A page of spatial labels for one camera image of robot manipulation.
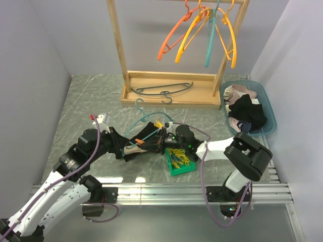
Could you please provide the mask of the yellow clothespin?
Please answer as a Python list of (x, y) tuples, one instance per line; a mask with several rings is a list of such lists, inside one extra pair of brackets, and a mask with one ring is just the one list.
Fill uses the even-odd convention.
[(164, 124), (162, 124), (159, 120), (156, 120), (154, 126), (158, 129), (162, 129), (164, 127)]

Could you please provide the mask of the black underwear back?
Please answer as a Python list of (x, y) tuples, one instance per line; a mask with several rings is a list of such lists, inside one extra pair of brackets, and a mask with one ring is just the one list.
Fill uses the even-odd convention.
[[(160, 154), (157, 148), (157, 139), (162, 129), (154, 126), (154, 123), (149, 122), (137, 135), (129, 139), (129, 143), (124, 148), (123, 159), (128, 162), (136, 155), (144, 152), (151, 152)], [(138, 145), (135, 139), (143, 140), (145, 143)]]

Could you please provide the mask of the black underwear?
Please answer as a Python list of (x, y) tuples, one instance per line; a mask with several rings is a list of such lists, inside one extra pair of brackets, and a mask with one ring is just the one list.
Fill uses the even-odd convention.
[(262, 105), (253, 104), (249, 94), (242, 95), (234, 104), (229, 105), (229, 110), (229, 117), (250, 123), (254, 130), (260, 129), (267, 122)]
[[(123, 159), (128, 162), (136, 155), (144, 152), (151, 152), (160, 154), (157, 148), (157, 139), (162, 129), (154, 126), (154, 123), (149, 122), (137, 135), (129, 139), (129, 143), (124, 148)], [(135, 139), (143, 140), (145, 143), (138, 145)]]

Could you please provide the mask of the black underwear front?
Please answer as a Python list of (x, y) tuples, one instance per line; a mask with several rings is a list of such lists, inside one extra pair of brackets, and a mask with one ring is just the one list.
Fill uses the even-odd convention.
[(250, 123), (254, 130), (260, 129), (267, 122), (262, 105), (253, 104), (249, 94), (242, 95), (234, 104), (229, 105), (229, 110), (229, 117)]

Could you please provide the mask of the white underwear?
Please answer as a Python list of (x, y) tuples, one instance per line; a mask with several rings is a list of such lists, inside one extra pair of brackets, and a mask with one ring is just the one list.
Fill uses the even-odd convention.
[(254, 99), (251, 99), (251, 103), (252, 104), (255, 104), (255, 105), (259, 105), (260, 102), (258, 101), (258, 99), (254, 98)]

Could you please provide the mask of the orange clothes hanger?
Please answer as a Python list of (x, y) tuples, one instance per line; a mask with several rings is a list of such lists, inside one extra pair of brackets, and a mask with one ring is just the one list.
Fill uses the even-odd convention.
[(184, 5), (186, 8), (186, 13), (184, 16), (174, 25), (172, 30), (168, 33), (166, 38), (164, 39), (158, 55), (157, 55), (157, 60), (160, 61), (162, 56), (166, 53), (168, 53), (171, 49), (173, 49), (180, 41), (182, 41), (185, 37), (185, 34), (183, 34), (179, 39), (177, 39), (173, 44), (169, 44), (169, 40), (173, 36), (173, 34), (177, 31), (177, 29), (181, 26), (181, 24), (186, 23), (192, 18), (193, 13), (196, 11), (202, 12), (202, 14), (198, 14), (198, 20), (195, 22), (193, 25), (193, 28), (195, 28), (202, 20), (205, 20), (208, 18), (209, 15), (209, 8), (206, 6), (202, 6), (201, 4), (198, 4), (197, 7), (195, 8), (190, 8), (188, 4), (188, 0), (184, 1)]

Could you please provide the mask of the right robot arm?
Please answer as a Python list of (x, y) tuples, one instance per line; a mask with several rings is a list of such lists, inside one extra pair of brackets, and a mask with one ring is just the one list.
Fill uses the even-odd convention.
[(234, 202), (242, 199), (242, 192), (249, 182), (260, 181), (272, 152), (246, 133), (220, 141), (200, 141), (195, 138), (189, 125), (179, 125), (175, 133), (163, 128), (156, 141), (157, 150), (164, 153), (167, 148), (185, 150), (194, 159), (204, 161), (227, 158), (235, 170), (224, 181), (220, 189), (206, 188), (209, 202)]

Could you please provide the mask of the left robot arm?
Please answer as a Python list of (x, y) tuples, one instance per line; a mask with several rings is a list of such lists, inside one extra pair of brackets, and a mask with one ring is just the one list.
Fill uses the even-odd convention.
[(122, 158), (129, 140), (113, 127), (87, 129), (67, 153), (60, 156), (40, 189), (8, 219), (1, 219), (1, 240), (43, 241), (50, 222), (56, 222), (65, 208), (101, 199), (101, 183), (85, 175), (91, 164), (106, 153)]

